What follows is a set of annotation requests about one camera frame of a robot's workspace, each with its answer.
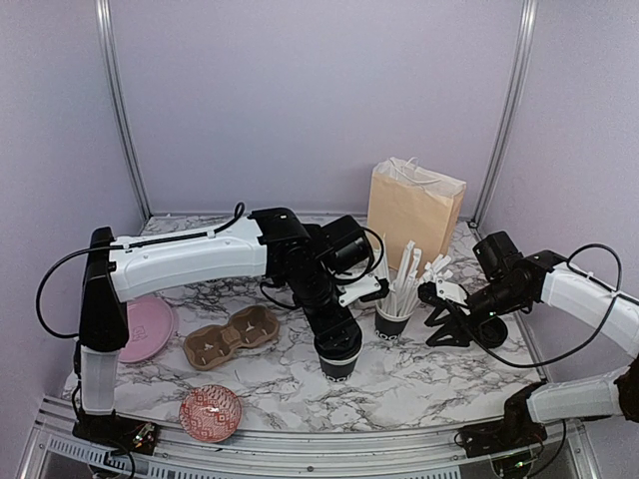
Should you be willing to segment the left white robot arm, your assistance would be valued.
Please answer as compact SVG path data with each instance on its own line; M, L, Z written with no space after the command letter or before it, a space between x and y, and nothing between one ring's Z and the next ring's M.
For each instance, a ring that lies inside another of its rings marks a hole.
M263 277L287 286L301 309L324 362L351 362L361 331L349 310L356 300L384 291L373 271L379 261L370 232L353 217L324 225L304 224L289 209L246 213L237 205L228 222L152 237L118 237L93 231L89 247L59 259L50 269L84 256L77 342L81 408L86 425L106 444L125 437L115 409L120 351L129 339L128 302L167 288L220 278Z

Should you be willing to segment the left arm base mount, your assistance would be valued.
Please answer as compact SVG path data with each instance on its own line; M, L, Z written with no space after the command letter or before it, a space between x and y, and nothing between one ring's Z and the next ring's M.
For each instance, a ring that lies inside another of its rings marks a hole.
M159 425L145 420L121 416L115 411L107 415L94 415L74 405L76 422L73 435L77 438L105 446L114 446L125 452L151 456L154 454Z

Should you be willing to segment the single black paper cup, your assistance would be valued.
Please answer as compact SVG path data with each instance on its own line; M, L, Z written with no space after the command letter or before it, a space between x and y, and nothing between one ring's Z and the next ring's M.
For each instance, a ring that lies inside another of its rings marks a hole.
M340 358L328 358L320 354L319 364L323 377L335 383L347 381L355 370L360 353L361 347L350 350L346 356Z

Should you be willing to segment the stack of black cup lids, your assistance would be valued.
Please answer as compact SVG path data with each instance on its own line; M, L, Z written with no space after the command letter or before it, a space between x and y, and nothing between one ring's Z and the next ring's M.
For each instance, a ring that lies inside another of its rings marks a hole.
M492 316L476 324L475 337L478 344L493 349L505 342L508 328L499 316Z

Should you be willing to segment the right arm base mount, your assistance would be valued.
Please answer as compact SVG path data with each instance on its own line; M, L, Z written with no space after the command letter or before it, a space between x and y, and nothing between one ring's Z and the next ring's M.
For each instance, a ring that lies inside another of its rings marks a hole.
M475 458L542 443L546 439L547 432L541 424L512 425L499 419L463 426L455 442L468 458Z

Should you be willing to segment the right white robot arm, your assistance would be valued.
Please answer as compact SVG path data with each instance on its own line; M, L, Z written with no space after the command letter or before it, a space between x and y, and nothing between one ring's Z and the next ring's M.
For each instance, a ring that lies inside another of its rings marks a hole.
M483 238L473 249L487 281L474 293L440 274L430 273L418 289L433 308L426 325L434 328L430 347L477 345L514 369L543 368L583 351L603 335L631 361L612 372L564 382L537 382L515 393L503 406L494 437L514 447L533 427L566 419L619 416L638 419L638 300L622 288L619 254L602 243L588 243L564 256L545 249L523 254L507 232ZM549 359L514 362L499 355L505 342L504 315L529 313L536 304L561 311L590 327L581 342Z

